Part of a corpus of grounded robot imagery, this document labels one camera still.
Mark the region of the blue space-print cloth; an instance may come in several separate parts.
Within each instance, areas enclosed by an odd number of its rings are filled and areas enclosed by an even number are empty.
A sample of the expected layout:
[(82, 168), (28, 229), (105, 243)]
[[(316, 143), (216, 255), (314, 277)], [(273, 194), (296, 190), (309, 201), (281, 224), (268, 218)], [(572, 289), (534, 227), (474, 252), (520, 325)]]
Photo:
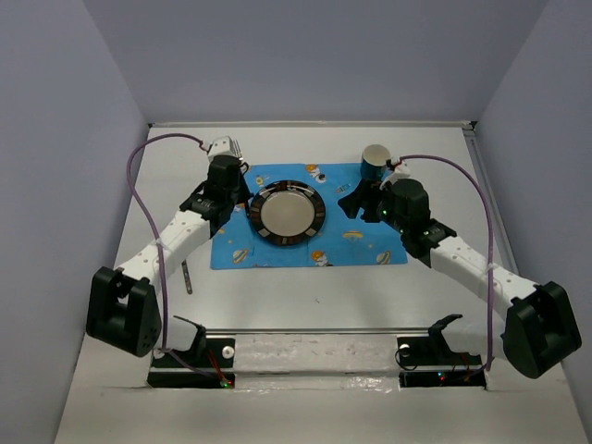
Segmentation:
[(251, 166), (246, 174), (253, 193), (285, 179), (310, 185), (322, 197), (327, 217), (320, 233), (294, 247), (275, 246), (253, 231), (244, 207), (238, 205), (229, 222), (214, 236), (212, 269), (403, 265), (407, 262), (396, 231), (383, 223), (349, 219), (339, 208), (338, 200), (351, 193), (361, 179), (358, 164), (262, 164)]

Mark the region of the teal cup cream inside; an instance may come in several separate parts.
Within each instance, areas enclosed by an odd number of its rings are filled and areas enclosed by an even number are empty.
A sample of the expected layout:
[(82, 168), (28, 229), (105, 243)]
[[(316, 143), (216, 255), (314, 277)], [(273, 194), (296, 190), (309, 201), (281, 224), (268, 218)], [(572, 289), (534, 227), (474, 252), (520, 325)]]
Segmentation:
[(371, 144), (364, 148), (360, 164), (363, 179), (382, 180), (387, 169), (387, 161), (391, 158), (389, 150), (381, 144)]

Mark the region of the black rimmed cream plate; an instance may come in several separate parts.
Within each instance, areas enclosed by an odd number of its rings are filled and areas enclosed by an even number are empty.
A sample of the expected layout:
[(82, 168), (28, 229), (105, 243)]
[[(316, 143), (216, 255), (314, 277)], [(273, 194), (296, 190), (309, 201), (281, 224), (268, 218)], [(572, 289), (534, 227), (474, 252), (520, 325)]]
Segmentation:
[(319, 192), (298, 180), (272, 182), (254, 195), (249, 206), (254, 233), (280, 248), (294, 247), (317, 236), (326, 217)]

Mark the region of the silver fork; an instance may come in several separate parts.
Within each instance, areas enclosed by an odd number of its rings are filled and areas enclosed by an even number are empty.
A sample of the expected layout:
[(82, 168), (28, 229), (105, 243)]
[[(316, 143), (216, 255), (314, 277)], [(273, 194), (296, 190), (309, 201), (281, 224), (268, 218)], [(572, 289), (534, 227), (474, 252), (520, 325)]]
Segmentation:
[(239, 142), (236, 139), (231, 139), (230, 142), (234, 155), (240, 160), (240, 171), (242, 174), (246, 174), (250, 170), (251, 166), (244, 159)]

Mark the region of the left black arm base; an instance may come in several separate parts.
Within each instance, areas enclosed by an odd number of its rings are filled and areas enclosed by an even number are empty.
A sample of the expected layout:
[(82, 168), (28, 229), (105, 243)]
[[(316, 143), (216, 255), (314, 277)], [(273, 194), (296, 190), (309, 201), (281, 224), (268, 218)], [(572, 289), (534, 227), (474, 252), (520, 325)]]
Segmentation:
[(150, 362), (147, 385), (153, 389), (233, 389), (236, 340), (211, 336), (195, 325), (191, 346), (173, 349)]

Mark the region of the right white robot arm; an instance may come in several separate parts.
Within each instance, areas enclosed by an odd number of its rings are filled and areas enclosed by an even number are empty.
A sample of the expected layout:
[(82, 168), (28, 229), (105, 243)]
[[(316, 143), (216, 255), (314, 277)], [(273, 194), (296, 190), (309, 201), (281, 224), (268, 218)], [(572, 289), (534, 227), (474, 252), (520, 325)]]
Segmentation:
[(520, 277), (470, 247), (431, 216), (419, 181), (380, 185), (364, 179), (338, 205), (350, 219), (395, 229), (411, 257), (486, 303), (489, 360), (504, 359), (521, 375), (536, 379), (581, 348), (567, 291), (554, 281), (538, 284)]

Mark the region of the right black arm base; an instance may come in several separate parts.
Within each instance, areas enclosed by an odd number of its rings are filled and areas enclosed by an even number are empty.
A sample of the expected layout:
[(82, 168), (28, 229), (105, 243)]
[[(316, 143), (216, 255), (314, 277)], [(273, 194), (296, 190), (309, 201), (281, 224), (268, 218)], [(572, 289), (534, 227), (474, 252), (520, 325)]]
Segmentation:
[(448, 325), (461, 318), (460, 314), (449, 314), (430, 326), (424, 336), (397, 337), (394, 359), (400, 368), (402, 389), (487, 388), (481, 357), (452, 351), (443, 336)]

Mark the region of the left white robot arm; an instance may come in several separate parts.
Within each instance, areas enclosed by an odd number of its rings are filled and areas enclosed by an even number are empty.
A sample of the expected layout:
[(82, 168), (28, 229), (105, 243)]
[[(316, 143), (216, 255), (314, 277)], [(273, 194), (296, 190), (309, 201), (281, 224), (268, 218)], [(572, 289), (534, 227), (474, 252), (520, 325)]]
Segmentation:
[(137, 357), (166, 348), (172, 320), (167, 279), (229, 222), (236, 205), (252, 197), (243, 168), (236, 156), (214, 156), (206, 180), (154, 233), (154, 241), (117, 268), (103, 266), (94, 274), (88, 336)]

